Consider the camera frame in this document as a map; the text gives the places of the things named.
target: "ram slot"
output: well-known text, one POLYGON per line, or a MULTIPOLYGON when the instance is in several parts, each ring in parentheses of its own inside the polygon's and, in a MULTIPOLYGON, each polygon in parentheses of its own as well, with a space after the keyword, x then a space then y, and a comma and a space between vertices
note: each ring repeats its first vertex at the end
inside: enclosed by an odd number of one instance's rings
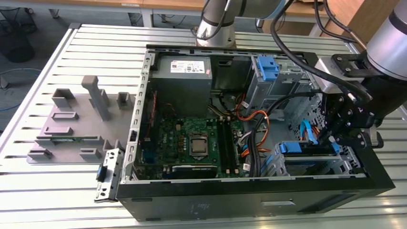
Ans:
POLYGON ((225 173, 234 173, 236 157, 230 125, 226 121, 217 121, 217 144, 220 154, 220 168, 225 173))

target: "power supply label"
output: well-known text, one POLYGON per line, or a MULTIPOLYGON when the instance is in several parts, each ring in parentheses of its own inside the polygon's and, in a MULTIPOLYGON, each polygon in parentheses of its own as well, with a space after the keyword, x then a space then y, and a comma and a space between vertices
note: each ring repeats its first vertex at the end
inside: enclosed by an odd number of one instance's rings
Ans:
POLYGON ((170 73, 201 73, 204 74, 202 61, 172 61, 170 73))

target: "sticker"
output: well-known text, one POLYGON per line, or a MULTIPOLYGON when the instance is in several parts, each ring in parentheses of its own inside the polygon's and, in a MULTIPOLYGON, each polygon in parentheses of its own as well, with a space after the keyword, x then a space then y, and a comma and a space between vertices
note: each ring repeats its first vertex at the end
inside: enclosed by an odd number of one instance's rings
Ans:
POLYGON ((132 7, 138 7, 138 4, 128 4, 128 3, 121 3, 122 6, 132 6, 132 7))
POLYGON ((249 171, 249 164, 242 164, 242 170, 249 171))
POLYGON ((241 106, 244 106, 245 109, 248 108, 248 103, 246 102, 241 101, 240 104, 241 104, 241 106))
POLYGON ((201 73, 204 74, 202 61, 172 61, 170 73, 201 73))

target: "black trash bin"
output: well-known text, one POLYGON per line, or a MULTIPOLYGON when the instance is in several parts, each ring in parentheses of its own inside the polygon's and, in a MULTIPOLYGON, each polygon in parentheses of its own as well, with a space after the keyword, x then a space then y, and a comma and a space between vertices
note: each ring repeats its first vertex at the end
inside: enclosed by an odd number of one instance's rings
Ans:
POLYGON ((37 26, 33 22, 29 10, 32 9, 0 7, 0 13, 2 14, 5 20, 13 26, 20 27, 25 34, 33 33, 37 30, 37 26))
POLYGON ((14 63, 30 60, 34 54, 21 27, 6 20, 0 20, 0 53, 14 63))

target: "slotted aluminum surface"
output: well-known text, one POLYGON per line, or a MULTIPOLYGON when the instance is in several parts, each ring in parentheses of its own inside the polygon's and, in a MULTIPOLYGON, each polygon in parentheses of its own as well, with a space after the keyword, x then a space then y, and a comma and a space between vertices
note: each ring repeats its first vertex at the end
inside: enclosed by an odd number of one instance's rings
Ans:
MULTIPOLYGON (((342 42, 330 38, 281 37, 293 51, 318 56, 349 52, 342 42)), ((378 128, 385 143, 376 150, 396 188, 318 215, 138 223, 120 203, 93 203, 96 165, 29 165, 26 153, 53 105, 54 89, 86 93, 80 83, 90 74, 98 76, 98 87, 108 94, 133 93, 146 44, 192 46, 194 42, 190 32, 178 29, 82 25, 78 30, 68 30, 0 137, 0 228, 407 227, 401 217, 407 213, 407 123, 397 111, 378 128)), ((277 50, 266 34, 238 32, 236 44, 237 48, 277 50)))

